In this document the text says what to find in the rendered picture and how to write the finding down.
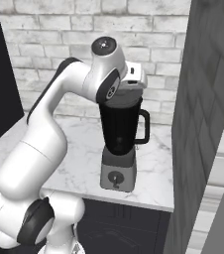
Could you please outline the grey tall cupboard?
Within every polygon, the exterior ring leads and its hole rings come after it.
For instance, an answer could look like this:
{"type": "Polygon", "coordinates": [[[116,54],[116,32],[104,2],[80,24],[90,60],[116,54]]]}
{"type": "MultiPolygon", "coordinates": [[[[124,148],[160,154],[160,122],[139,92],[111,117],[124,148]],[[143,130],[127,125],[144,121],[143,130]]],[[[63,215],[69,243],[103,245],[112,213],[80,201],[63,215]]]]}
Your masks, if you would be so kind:
{"type": "Polygon", "coordinates": [[[224,0],[192,0],[171,126],[174,211],[164,254],[185,254],[224,130],[224,0]]]}

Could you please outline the black and grey blender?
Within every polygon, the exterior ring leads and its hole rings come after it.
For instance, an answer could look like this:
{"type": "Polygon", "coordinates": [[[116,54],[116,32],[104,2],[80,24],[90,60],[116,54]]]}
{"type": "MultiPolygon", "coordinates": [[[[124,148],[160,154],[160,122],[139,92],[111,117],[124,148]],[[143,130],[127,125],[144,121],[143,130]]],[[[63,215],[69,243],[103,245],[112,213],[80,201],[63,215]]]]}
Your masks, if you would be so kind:
{"type": "Polygon", "coordinates": [[[104,148],[100,186],[131,192],[137,177],[136,146],[150,140],[150,113],[141,108],[143,98],[124,107],[99,105],[104,148]]]}

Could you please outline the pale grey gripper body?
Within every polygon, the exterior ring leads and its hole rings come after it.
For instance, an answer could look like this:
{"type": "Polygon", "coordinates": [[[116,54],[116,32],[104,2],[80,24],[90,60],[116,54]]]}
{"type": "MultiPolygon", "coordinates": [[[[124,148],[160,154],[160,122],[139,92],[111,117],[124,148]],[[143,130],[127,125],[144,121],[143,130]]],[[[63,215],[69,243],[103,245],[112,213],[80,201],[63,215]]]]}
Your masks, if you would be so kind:
{"type": "Polygon", "coordinates": [[[143,94],[142,88],[119,87],[112,97],[112,102],[130,102],[137,100],[143,94]]]}

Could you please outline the dark base cupboard door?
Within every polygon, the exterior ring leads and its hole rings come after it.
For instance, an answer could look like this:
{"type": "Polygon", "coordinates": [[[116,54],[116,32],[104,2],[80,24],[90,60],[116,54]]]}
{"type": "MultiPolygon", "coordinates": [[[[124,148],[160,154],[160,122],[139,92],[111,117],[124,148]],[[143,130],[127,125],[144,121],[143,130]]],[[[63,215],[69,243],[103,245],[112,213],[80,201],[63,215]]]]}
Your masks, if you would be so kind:
{"type": "Polygon", "coordinates": [[[84,199],[77,234],[85,254],[163,254],[170,212],[84,199]]]}

